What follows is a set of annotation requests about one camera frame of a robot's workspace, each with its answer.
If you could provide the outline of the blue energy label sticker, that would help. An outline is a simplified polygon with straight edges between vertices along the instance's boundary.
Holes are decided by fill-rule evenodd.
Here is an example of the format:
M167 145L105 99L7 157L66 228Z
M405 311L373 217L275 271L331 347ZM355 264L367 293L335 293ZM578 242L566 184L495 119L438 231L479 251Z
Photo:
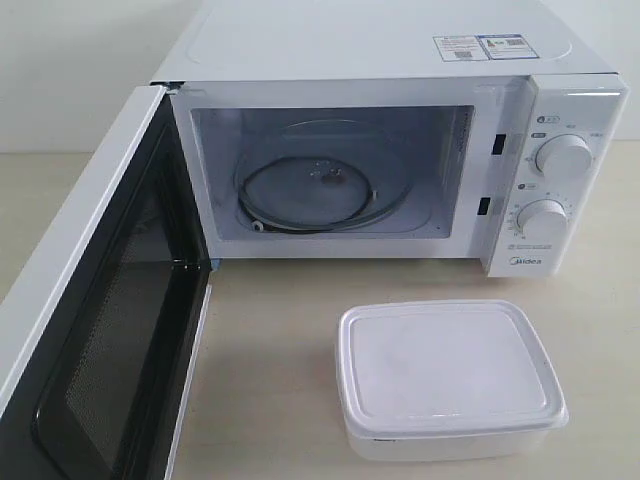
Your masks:
M477 35L490 60L537 59L539 55L521 34Z

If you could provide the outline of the white plastic lidded container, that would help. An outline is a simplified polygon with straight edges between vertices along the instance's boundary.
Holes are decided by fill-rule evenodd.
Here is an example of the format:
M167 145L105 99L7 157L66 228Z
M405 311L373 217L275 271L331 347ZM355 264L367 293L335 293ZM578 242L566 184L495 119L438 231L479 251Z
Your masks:
M520 454L569 419L536 330L504 300L354 307L334 351L346 436L367 460Z

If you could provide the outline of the white warning label sticker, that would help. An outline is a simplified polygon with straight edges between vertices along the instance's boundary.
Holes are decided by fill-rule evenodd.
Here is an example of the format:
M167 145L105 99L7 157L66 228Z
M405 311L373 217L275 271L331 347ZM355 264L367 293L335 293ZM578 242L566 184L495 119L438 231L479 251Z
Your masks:
M444 62L489 61L480 41L473 35L435 36L433 40Z

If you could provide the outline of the white Midea microwave body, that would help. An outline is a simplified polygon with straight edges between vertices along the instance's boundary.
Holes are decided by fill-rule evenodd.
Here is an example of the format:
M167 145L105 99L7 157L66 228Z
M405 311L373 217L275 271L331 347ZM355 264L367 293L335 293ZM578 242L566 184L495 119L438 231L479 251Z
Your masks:
M537 59L444 62L435 36L521 34ZM173 89L180 143L212 262L473 259L491 277L555 274L629 93L620 74L539 1L207 1L153 75ZM263 135L311 120L384 130L413 176L376 223L315 234L256 230L236 168ZM535 157L577 135L593 163L549 180ZM563 236L516 217L559 202Z

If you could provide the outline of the lower white timer knob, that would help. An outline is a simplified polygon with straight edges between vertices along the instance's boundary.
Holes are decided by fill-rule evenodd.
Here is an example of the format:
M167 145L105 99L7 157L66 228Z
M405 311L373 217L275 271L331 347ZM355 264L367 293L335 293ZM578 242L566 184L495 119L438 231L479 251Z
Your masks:
M526 205L518 213L516 224L526 238L549 240L564 235L568 217L559 202L542 199Z

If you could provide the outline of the upper white power knob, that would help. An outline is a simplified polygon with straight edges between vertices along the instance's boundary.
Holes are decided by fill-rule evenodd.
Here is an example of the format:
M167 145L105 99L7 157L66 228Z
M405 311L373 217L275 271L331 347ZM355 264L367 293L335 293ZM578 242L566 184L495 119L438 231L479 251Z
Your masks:
M536 168L549 180L570 180L585 174L593 163L587 143L577 135L560 135L547 141L535 157Z

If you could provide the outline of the white microwave door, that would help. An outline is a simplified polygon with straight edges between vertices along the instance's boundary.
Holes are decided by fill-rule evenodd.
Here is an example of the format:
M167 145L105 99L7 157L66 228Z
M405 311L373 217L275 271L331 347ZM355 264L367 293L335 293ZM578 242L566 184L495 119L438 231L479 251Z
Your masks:
M211 292L165 85L135 89L1 304L1 475L172 475Z

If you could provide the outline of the glass turntable plate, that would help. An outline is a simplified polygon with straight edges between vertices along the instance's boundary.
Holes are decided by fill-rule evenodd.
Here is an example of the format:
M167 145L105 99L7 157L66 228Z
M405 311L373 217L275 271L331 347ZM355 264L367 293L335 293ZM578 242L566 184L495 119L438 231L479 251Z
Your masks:
M311 120L260 137L236 168L238 203L256 230L357 229L399 208L413 176L392 138L355 120Z

